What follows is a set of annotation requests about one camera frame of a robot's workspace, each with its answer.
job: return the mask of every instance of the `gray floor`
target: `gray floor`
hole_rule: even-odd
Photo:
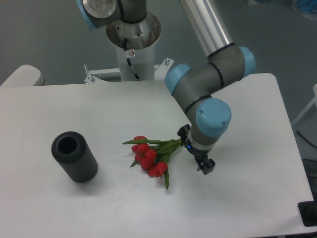
[[[314,96],[317,20],[295,13],[290,2],[274,0],[250,6],[246,0],[218,1],[237,45],[254,52],[257,72],[276,76],[293,120]],[[178,0],[148,0],[148,11],[162,25],[156,63],[165,57],[192,67],[206,63]],[[88,30],[75,0],[0,1],[0,32],[0,85],[23,64],[38,68],[51,85],[82,83],[85,63],[90,69],[117,67],[105,28]],[[317,144],[316,113],[297,129]],[[316,149],[298,136],[296,140],[302,158],[317,158]]]

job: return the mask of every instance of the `white table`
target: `white table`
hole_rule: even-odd
[[[291,125],[271,74],[213,95],[232,109],[196,171],[184,148],[163,179],[129,168],[136,135],[177,138],[187,118],[162,81],[0,89],[0,237],[246,238],[314,232],[297,203],[312,200]],[[65,131],[87,140],[96,177],[74,183],[51,155]]]

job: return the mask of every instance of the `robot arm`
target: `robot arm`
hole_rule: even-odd
[[[208,63],[195,70],[187,64],[180,64],[168,72],[165,83],[192,124],[180,128],[178,134],[183,145],[194,155],[198,170],[206,175],[215,166],[214,161],[208,159],[208,152],[231,120],[229,106],[212,98],[211,94],[254,72],[256,62],[247,48],[238,48],[232,41],[215,0],[180,2]],[[151,27],[144,27],[148,25],[146,0],[77,0],[77,4],[90,28],[121,20],[116,32],[119,42],[128,41],[134,46],[139,45],[139,49],[147,47],[142,45],[151,38]],[[137,29],[142,29],[142,36],[137,34]]]
[[[208,152],[231,120],[229,106],[211,94],[254,72],[256,62],[247,48],[238,48],[231,40],[215,1],[180,1],[209,62],[198,70],[180,64],[166,75],[165,83],[192,124],[180,128],[178,134],[195,156],[197,170],[206,175],[215,166]]]

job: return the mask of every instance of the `black cable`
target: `black cable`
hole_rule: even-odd
[[[123,49],[124,49],[124,51],[127,51],[128,50],[128,39],[124,38],[123,40],[124,40]],[[130,58],[127,58],[127,62],[128,62],[128,65],[131,67],[131,69],[133,71],[135,79],[137,81],[141,80],[140,76],[137,74],[137,72],[135,71],[134,67],[132,66]]]
[[[306,141],[308,144],[310,144],[311,146],[313,146],[314,148],[317,149],[317,145],[312,144],[309,140],[307,140],[298,130],[296,131],[297,134],[304,140]]]

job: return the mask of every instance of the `red tulip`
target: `red tulip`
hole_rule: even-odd
[[[149,150],[149,145],[148,144],[139,144],[136,147],[136,153],[138,154],[144,154]]]
[[[141,160],[143,159],[143,154],[135,155],[135,156],[134,156],[134,159],[135,159],[136,161],[141,161]]]
[[[144,157],[141,161],[141,168],[143,170],[149,170],[154,166],[154,159]]]
[[[162,175],[165,173],[166,170],[167,170],[167,163],[158,162],[156,166],[154,166],[148,171],[148,175],[151,177],[162,177]]]
[[[146,139],[145,136],[139,135],[133,138],[134,140],[141,140],[141,139]]]
[[[155,151],[155,149],[150,149],[145,152],[145,157],[155,159],[157,157],[157,152]]]
[[[131,147],[131,149],[134,153],[137,153],[137,147],[138,147],[138,145],[134,145]]]

